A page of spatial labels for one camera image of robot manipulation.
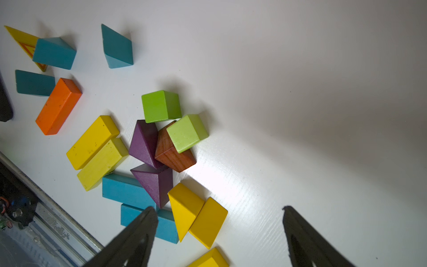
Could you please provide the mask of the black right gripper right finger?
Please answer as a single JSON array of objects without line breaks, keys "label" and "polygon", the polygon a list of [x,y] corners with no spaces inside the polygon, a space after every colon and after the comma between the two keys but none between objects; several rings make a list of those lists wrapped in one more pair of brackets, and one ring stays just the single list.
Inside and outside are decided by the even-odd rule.
[{"label": "black right gripper right finger", "polygon": [[352,267],[322,235],[320,235],[292,206],[283,208],[282,220],[294,267]]}]

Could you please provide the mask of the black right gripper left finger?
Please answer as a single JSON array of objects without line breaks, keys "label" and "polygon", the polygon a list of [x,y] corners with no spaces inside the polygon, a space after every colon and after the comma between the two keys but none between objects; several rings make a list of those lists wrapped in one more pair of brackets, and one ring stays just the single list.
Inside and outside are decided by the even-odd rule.
[{"label": "black right gripper left finger", "polygon": [[85,266],[146,267],[158,222],[156,210],[145,209]]}]

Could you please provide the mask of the yellow triangle block red pattern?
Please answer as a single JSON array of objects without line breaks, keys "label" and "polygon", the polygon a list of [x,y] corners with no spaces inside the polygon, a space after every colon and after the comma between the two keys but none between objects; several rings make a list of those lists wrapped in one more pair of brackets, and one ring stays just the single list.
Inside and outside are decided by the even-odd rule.
[{"label": "yellow triangle block red pattern", "polygon": [[9,32],[12,38],[20,45],[24,52],[27,53],[30,59],[33,60],[37,41],[40,38],[9,26],[5,26],[5,29]]}]

